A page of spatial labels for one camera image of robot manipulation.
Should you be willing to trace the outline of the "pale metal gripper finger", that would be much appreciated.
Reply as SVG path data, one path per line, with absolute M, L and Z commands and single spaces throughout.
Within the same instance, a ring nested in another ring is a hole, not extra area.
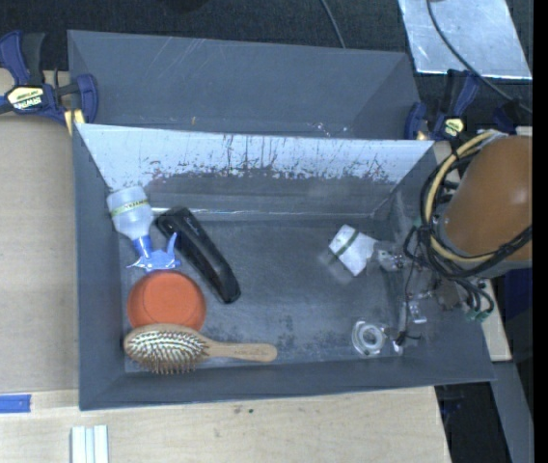
M 375 251 L 376 261 L 380 268 L 386 272 L 398 272 L 402 269 L 402 257 L 397 252 L 378 248 Z
M 392 339 L 395 354 L 402 355 L 407 348 L 418 346 L 423 338 L 426 324 L 427 317 L 418 303 L 401 304 Z

